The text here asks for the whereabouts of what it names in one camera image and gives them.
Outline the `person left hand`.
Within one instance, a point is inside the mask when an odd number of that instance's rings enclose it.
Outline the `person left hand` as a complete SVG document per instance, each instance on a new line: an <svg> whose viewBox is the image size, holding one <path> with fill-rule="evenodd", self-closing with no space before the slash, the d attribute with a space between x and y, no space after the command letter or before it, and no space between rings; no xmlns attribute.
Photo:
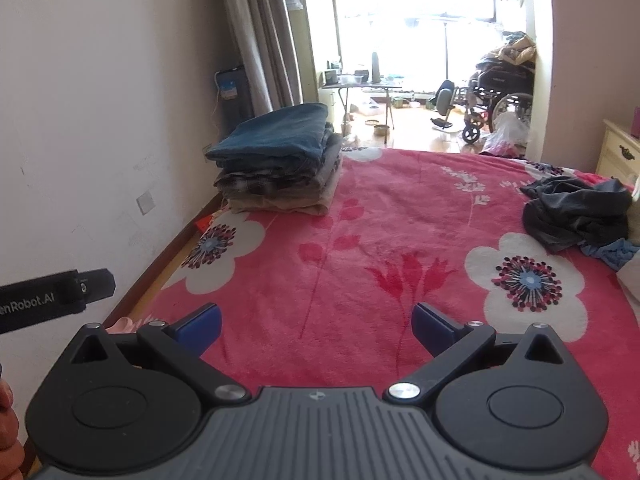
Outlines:
<svg viewBox="0 0 640 480"><path fill-rule="evenodd" d="M13 392L9 384L0 382L0 479L23 479L21 466L24 448L17 440L20 423L13 409Z"/></svg>

